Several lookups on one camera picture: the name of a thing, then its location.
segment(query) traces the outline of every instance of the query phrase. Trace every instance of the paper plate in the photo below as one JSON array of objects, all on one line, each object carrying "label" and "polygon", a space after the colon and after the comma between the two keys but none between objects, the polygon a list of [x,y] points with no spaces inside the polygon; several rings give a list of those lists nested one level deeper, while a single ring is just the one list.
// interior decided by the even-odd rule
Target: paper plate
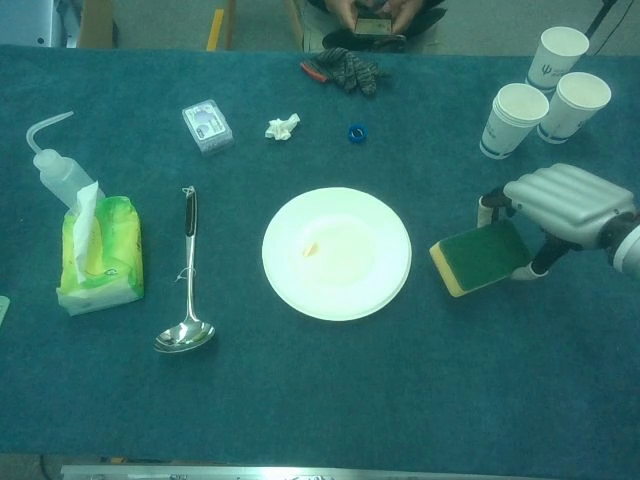
[{"label": "paper plate", "polygon": [[350,188],[312,190],[287,202],[262,243],[269,283],[296,310],[354,320],[389,303],[409,275],[411,242],[377,198]]}]

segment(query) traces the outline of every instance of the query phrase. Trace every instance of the white paper cup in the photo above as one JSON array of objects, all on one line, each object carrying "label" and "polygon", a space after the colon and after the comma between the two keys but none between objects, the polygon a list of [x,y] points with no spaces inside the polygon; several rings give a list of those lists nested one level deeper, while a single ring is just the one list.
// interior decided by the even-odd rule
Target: white paper cup
[{"label": "white paper cup", "polygon": [[540,35],[526,82],[544,93],[553,91],[563,75],[589,49],[589,39],[569,27],[553,27]]},{"label": "white paper cup", "polygon": [[493,99],[482,132],[480,150],[489,158],[507,158],[549,111],[542,92],[524,83],[510,83]]},{"label": "white paper cup", "polygon": [[548,115],[538,135],[549,143],[564,143],[611,100],[611,89],[590,73],[568,73],[558,82]]}]

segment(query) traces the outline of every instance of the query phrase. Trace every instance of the small plastic box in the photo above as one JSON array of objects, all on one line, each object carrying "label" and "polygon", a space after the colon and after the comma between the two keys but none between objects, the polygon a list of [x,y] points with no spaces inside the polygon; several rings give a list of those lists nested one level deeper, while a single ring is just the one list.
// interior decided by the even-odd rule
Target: small plastic box
[{"label": "small plastic box", "polygon": [[233,145],[233,132],[213,100],[185,108],[182,117],[203,155]]}]

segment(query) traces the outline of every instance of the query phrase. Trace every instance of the sponge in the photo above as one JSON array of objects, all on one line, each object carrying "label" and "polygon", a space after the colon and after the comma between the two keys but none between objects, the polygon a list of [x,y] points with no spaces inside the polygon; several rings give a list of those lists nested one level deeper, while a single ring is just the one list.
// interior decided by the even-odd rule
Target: sponge
[{"label": "sponge", "polygon": [[507,278],[531,261],[529,250],[509,220],[440,240],[429,253],[454,297]]}]

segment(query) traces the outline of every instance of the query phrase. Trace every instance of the tissue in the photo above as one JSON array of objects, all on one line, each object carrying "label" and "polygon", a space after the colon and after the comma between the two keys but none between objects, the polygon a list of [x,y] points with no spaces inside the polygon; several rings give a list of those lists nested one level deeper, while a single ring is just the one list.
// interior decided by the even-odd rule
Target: tissue
[{"label": "tissue", "polygon": [[78,192],[62,225],[58,303],[70,315],[121,305],[144,295],[140,220],[127,197],[99,198],[98,182]]},{"label": "tissue", "polygon": [[296,125],[300,122],[300,117],[297,113],[291,115],[287,120],[269,120],[269,128],[264,132],[266,138],[275,138],[276,140],[288,140],[291,138],[291,131],[296,128]]}]

